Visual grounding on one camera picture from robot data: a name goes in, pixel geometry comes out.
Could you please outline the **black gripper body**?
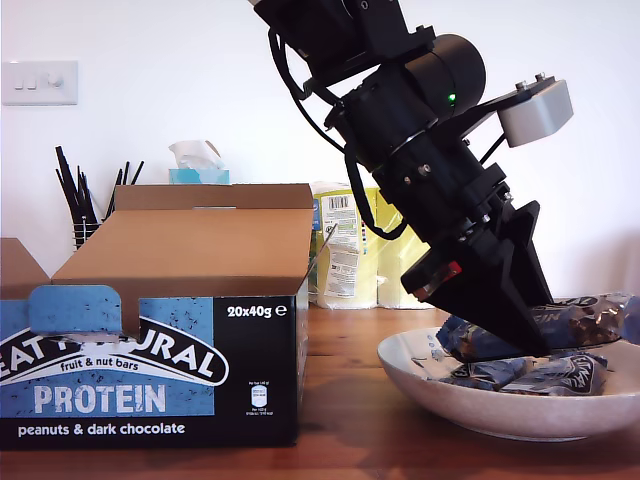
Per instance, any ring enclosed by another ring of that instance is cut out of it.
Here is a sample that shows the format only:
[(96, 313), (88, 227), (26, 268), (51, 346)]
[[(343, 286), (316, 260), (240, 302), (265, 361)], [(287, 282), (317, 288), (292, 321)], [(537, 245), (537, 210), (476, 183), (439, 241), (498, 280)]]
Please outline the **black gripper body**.
[(433, 293), (462, 272), (458, 260), (482, 255), (491, 202), (508, 202), (505, 174), (483, 167), (461, 139), (440, 142), (425, 130), (375, 136), (372, 176), (428, 252), (401, 277), (408, 293), (433, 302)]

